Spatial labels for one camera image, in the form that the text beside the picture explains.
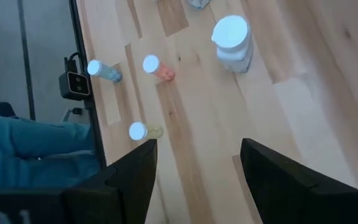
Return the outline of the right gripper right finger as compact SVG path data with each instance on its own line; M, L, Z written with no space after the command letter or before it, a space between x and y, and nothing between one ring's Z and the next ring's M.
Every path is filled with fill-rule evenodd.
M358 189L250 138L241 163L264 224L358 224Z

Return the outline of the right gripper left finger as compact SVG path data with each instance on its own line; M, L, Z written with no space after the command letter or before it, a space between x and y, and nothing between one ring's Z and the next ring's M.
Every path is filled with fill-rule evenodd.
M144 224L154 188L157 140L151 139L63 193L69 224Z

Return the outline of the blue pill vial white cap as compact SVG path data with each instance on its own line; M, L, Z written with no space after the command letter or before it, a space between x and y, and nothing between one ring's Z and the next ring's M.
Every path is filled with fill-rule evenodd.
M122 80L122 73L115 68L109 67L100 60L91 60L87 66L87 72L91 76L97 76L114 83L119 83Z

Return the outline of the white medicine bottle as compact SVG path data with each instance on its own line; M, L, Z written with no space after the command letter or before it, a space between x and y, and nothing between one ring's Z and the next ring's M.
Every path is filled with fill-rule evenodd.
M252 33L249 23L238 15L220 19L211 35L216 44L216 55L226 70L245 73L253 55Z

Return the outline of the yellow pill vial white cap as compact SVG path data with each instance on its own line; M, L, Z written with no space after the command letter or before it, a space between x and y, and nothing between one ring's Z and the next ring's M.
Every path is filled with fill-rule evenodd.
M129 136L135 141L143 139L158 139L163 136L163 128L161 125L135 122L129 127Z

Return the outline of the person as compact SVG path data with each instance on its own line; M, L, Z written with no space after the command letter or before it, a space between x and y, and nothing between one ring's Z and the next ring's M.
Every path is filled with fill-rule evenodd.
M71 187L100 171L90 126L0 116L0 189Z

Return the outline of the orange pill vial white cap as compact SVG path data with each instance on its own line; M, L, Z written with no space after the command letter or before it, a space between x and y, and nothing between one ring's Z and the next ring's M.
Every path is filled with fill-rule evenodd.
M175 78L173 69L166 66L156 55L147 55L142 67L146 73L155 75L164 81L171 81Z

